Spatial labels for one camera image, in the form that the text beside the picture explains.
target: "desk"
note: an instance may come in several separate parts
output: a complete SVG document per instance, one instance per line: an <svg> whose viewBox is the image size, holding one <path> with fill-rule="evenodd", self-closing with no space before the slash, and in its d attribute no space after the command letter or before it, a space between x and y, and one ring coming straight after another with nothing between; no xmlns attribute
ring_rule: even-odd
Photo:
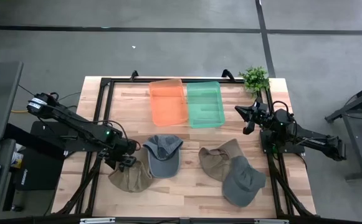
<svg viewBox="0 0 362 224"><path fill-rule="evenodd" d="M85 77L77 114L92 120L97 102L101 77ZM290 104L286 81L270 79L273 101ZM219 128L192 129L189 123L156 127L151 120L150 97L147 83L117 83L114 88L110 119L121 123L129 138L145 142L154 134L175 134L184 140L181 149L181 168L175 177L155 179L140 193L123 192L112 185L108 175L111 168L102 163L98 181L94 216L110 217L203 217L203 218L275 218L275 207L269 179L268 163L260 148L259 128L250 135L243 135L244 122L234 109L235 105L250 106L254 99L243 85L221 84L222 102L226 122ZM107 90L103 97L101 117L105 108ZM206 175L199 164L198 152L202 147L216 147L236 138L250 164L267 175L267 181L253 202L246 208L231 205L221 192L222 183ZM307 172L301 158L285 154L290 188L312 213L315 207ZM60 210L80 184L84 152L77 152L64 162L56 191L52 212ZM87 206L89 189L84 198ZM286 211L283 192L280 191L282 208Z"/></svg>

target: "green tray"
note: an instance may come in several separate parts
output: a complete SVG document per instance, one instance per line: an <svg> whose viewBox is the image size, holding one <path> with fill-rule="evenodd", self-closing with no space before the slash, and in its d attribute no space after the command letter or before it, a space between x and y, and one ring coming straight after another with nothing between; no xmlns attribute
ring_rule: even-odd
<svg viewBox="0 0 362 224"><path fill-rule="evenodd" d="M225 123L218 82L188 83L189 122L192 128L213 128Z"/></svg>

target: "orange plastic bin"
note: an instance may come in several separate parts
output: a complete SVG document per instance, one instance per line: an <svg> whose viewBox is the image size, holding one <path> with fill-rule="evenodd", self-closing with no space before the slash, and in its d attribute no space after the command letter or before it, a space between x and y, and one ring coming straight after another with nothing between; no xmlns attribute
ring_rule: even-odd
<svg viewBox="0 0 362 224"><path fill-rule="evenodd" d="M188 106L180 79L151 82L149 91L155 125L168 126L188 120Z"/></svg>

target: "hat brim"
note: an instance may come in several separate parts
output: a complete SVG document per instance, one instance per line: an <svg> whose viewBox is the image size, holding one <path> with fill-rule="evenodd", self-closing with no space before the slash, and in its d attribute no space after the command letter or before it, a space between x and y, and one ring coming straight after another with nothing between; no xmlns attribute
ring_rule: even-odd
<svg viewBox="0 0 362 224"><path fill-rule="evenodd" d="M173 177L179 171L181 156L179 149L176 149L174 155L165 161L156 159L155 155L149 151L149 168L151 175L156 178Z"/></svg>
<svg viewBox="0 0 362 224"><path fill-rule="evenodd" d="M233 205L238 207L248 206L257 195L259 189L246 191L241 189L235 178L229 174L222 184L222 194Z"/></svg>

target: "green plant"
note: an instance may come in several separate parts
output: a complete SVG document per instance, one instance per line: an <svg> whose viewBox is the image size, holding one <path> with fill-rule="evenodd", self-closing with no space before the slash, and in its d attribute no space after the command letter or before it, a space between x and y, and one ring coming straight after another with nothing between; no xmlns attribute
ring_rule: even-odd
<svg viewBox="0 0 362 224"><path fill-rule="evenodd" d="M265 77L268 72L263 67L250 67L245 71L239 72L239 75L244 79L245 88L251 90L253 95L258 96L261 89L269 89L269 78Z"/></svg>

